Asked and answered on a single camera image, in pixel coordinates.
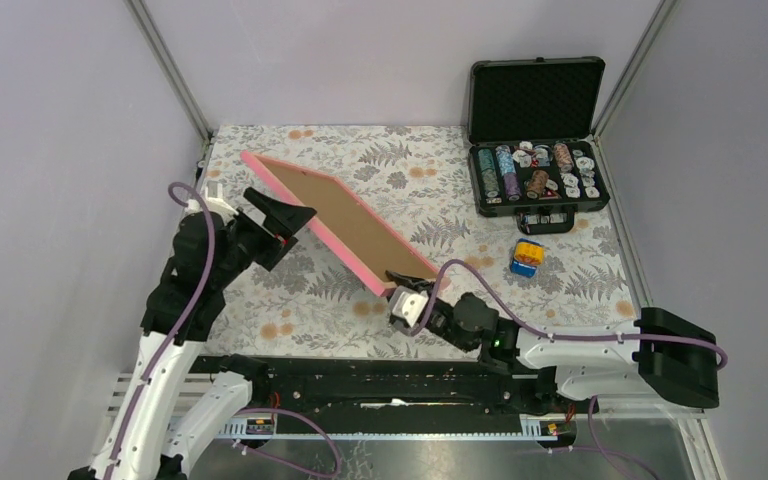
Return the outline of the brown cardboard backing board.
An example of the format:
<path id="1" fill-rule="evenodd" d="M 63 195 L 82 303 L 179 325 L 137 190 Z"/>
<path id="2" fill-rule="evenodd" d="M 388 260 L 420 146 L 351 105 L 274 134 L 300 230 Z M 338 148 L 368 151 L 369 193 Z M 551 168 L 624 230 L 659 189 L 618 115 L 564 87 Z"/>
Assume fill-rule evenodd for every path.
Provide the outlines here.
<path id="1" fill-rule="evenodd" d="M 337 178 L 277 160 L 265 167 L 381 281 L 388 271 L 432 279 L 437 269 Z"/>

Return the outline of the pink wooden picture frame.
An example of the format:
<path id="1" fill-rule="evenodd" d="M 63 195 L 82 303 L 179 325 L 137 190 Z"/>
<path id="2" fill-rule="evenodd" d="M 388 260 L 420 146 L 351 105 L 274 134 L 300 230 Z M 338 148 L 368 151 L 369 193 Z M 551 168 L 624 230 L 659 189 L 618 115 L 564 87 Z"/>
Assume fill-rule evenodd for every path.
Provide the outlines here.
<path id="1" fill-rule="evenodd" d="M 282 201 L 284 203 L 291 204 L 291 205 L 306 206 L 306 205 L 302 204 L 301 201 L 298 200 L 287 189 L 287 187 L 285 187 L 280 182 L 280 180 L 277 179 L 265 167 L 265 165 L 263 164 L 263 161 L 265 159 L 286 162 L 286 161 L 282 161 L 282 160 L 279 160 L 279 159 L 271 158 L 271 157 L 268 157 L 268 156 L 265 156 L 265 155 L 262 155 L 262 154 L 252 153 L 252 152 L 249 152 L 249 151 L 244 151 L 244 152 L 241 153 L 241 161 L 252 170 L 254 175 L 256 175 L 277 196 L 277 198 L 280 201 Z M 328 230 L 328 228 L 325 227 L 320 222 L 320 220 L 317 219 L 317 215 L 308 223 L 308 228 L 313 232 L 313 234 L 322 243 L 324 243 L 328 247 L 328 249 L 330 251 L 332 251 L 334 253 L 334 255 L 337 258 L 339 258 L 339 260 L 347 267 L 347 269 L 350 270 L 358 278 L 358 280 L 360 280 L 364 284 L 364 286 L 367 287 L 368 290 L 370 290 L 373 294 L 375 294 L 375 295 L 377 295 L 379 297 L 383 297 L 383 296 L 391 293 L 391 291 L 393 291 L 396 288 L 395 283 L 390 281 L 389 279 L 387 279 L 386 281 L 381 281 L 378 278 L 376 278 L 375 275 L 371 272 L 371 270 L 369 270 L 368 267 L 364 266 L 360 262 L 358 257 L 356 257 L 354 254 L 352 254 L 348 250 L 348 248 L 344 244 L 342 244 L 341 241 L 337 240 L 337 238 L 334 236 L 334 234 L 331 233 Z M 410 243 L 410 245 L 417 251 L 417 253 L 422 255 L 411 243 Z M 438 274 L 439 268 L 437 266 L 435 266 L 435 265 L 433 265 L 433 266 L 437 269 L 437 274 Z"/>

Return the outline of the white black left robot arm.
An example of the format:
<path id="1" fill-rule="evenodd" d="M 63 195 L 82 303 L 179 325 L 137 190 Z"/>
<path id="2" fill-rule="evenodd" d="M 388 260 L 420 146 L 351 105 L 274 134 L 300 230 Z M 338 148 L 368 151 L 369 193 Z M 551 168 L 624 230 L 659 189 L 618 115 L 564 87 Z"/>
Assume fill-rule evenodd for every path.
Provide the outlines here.
<path id="1" fill-rule="evenodd" d="M 168 191 L 176 189 L 190 197 L 178 202 L 185 214 L 146 301 L 124 403 L 100 452 L 70 472 L 72 479 L 186 479 L 221 426 L 237 411 L 269 401 L 266 364 L 234 355 L 217 384 L 169 427 L 186 376 L 225 307 L 225 289 L 253 264 L 272 270 L 316 211 L 247 188 L 245 199 L 265 215 L 256 222 L 219 195 L 204 197 L 178 182 Z"/>

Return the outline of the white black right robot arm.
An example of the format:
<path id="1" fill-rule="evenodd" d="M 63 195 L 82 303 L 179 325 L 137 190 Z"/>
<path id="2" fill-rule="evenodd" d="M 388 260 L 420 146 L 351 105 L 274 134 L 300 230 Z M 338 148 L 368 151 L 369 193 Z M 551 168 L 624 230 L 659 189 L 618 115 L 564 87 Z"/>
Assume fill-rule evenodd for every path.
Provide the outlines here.
<path id="1" fill-rule="evenodd" d="M 601 395 L 657 394 L 689 408 L 720 404 L 725 362 L 710 331 L 667 310 L 591 327 L 528 326 L 472 293 L 450 304 L 434 297 L 434 281 L 387 272 L 391 325 L 406 335 L 427 331 L 498 374 L 532 372 L 535 402 L 557 412 L 570 401 Z"/>

